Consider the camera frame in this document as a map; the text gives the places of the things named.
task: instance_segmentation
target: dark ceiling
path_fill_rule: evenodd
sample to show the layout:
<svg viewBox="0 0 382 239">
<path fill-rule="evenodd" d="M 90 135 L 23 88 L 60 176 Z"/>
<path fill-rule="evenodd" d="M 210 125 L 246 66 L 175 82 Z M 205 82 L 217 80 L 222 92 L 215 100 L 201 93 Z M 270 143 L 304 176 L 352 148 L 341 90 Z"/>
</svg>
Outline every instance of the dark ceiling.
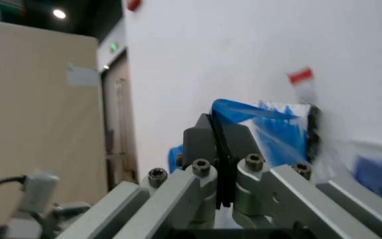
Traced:
<svg viewBox="0 0 382 239">
<path fill-rule="evenodd" d="M 1 20 L 14 24 L 93 36 L 101 42 L 122 18 L 121 0 L 24 0 L 22 13 L 1 11 Z M 65 19 L 52 11 L 59 8 Z"/>
</svg>

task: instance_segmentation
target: wooden panel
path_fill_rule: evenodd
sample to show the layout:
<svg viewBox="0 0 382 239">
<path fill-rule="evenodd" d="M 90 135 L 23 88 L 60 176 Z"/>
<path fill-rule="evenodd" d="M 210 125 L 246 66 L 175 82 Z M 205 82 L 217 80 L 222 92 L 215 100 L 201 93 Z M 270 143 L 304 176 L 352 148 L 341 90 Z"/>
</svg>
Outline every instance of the wooden panel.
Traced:
<svg viewBox="0 0 382 239">
<path fill-rule="evenodd" d="M 0 23 L 0 178 L 52 170 L 52 202 L 106 194 L 99 88 L 69 86 L 68 64 L 96 67 L 96 40 Z M 0 224 L 18 185 L 0 187 Z"/>
</svg>

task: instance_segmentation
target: ceiling light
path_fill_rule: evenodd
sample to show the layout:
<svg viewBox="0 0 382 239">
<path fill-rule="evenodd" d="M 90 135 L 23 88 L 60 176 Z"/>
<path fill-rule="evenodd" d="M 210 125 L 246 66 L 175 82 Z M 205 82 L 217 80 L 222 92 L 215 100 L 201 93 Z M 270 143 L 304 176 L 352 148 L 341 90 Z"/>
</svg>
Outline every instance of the ceiling light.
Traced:
<svg viewBox="0 0 382 239">
<path fill-rule="evenodd" d="M 55 9 L 52 13 L 54 14 L 54 16 L 58 17 L 59 19 L 65 19 L 66 18 L 66 14 L 59 9 Z"/>
</svg>

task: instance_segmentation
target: plastic bag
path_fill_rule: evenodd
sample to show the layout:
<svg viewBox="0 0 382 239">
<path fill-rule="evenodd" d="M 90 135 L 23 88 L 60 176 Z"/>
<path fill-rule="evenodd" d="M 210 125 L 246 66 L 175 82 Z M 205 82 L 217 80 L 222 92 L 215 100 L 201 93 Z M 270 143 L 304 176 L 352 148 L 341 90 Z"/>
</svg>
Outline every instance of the plastic bag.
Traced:
<svg viewBox="0 0 382 239">
<path fill-rule="evenodd" d="M 296 114 L 299 108 L 300 117 Z M 216 100 L 212 111 L 233 123 L 246 125 L 271 167 L 307 163 L 307 113 L 309 105 L 259 103 L 258 107 L 230 100 Z"/>
</svg>

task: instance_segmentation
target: white wall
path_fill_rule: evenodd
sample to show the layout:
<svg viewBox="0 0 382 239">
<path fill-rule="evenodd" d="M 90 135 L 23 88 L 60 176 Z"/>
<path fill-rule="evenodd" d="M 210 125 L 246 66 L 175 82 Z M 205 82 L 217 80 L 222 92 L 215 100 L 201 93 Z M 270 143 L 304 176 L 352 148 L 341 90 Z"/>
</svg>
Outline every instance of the white wall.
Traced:
<svg viewBox="0 0 382 239">
<path fill-rule="evenodd" d="M 110 51 L 110 45 L 117 42 L 118 49 L 115 52 Z M 126 30 L 124 19 L 113 27 L 110 33 L 105 37 L 104 41 L 98 46 L 96 51 L 96 61 L 98 71 L 104 70 L 104 65 L 110 65 L 126 48 Z"/>
<path fill-rule="evenodd" d="M 324 138 L 382 142 L 382 0 L 148 0 L 125 15 L 141 178 L 217 98 L 296 102 L 299 66 Z"/>
</svg>

